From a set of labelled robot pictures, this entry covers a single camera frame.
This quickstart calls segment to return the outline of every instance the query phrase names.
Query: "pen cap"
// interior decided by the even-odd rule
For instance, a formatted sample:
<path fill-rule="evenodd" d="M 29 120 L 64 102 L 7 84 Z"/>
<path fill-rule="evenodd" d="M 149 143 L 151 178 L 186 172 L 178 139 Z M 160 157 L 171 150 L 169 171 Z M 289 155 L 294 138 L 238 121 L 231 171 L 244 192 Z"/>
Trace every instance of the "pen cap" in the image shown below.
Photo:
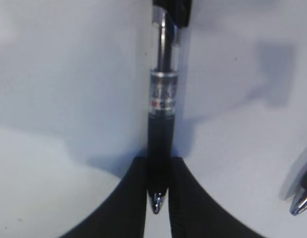
<path fill-rule="evenodd" d="M 192 0 L 153 0 L 153 5 L 164 8 L 179 27 L 188 27 Z"/>

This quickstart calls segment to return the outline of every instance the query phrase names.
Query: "pen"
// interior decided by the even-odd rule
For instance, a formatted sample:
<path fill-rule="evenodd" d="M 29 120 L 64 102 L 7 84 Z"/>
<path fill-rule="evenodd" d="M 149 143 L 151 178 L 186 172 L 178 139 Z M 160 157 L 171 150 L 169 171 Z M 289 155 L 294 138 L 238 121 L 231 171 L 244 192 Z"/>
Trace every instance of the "pen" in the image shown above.
<path fill-rule="evenodd" d="M 190 6 L 191 0 L 153 0 L 147 190 L 155 214 L 169 186 L 180 31 L 188 25 Z"/>
<path fill-rule="evenodd" d="M 290 212 L 296 216 L 307 209 L 307 171 L 300 181 L 300 189 L 295 195 Z"/>

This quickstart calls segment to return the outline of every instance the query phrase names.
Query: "white wall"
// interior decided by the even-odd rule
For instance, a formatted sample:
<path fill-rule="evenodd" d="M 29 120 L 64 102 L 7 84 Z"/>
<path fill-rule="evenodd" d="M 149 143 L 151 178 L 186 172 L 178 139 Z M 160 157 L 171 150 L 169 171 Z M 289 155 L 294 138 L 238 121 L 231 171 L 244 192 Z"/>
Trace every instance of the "white wall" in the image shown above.
<path fill-rule="evenodd" d="M 0 237 L 59 236 L 145 145 L 150 8 L 0 0 Z M 193 0 L 181 62 L 175 146 L 193 174 L 257 232 L 307 236 L 307 211 L 289 213 L 307 163 L 307 0 Z M 166 207 L 148 210 L 145 237 L 169 229 Z"/>

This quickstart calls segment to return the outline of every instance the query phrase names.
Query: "pen barrel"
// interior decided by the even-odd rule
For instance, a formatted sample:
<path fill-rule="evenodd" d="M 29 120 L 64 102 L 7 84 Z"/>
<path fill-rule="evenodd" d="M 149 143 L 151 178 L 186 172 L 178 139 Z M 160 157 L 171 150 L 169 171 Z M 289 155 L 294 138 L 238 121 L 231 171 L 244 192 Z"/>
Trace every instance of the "pen barrel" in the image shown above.
<path fill-rule="evenodd" d="M 173 141 L 179 63 L 179 29 L 166 9 L 152 8 L 152 64 L 148 156 L 169 158 Z"/>

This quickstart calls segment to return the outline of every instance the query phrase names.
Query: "pen tip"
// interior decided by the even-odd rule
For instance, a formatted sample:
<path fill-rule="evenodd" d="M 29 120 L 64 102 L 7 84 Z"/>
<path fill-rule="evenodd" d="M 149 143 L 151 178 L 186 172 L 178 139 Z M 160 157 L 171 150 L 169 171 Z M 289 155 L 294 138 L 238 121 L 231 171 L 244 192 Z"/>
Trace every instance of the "pen tip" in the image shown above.
<path fill-rule="evenodd" d="M 150 197 L 151 208 L 154 214 L 158 214 L 162 208 L 164 196 L 161 193 L 155 193 Z"/>
<path fill-rule="evenodd" d="M 307 191 L 301 187 L 293 199 L 290 213 L 296 216 L 305 209 L 307 209 Z"/>

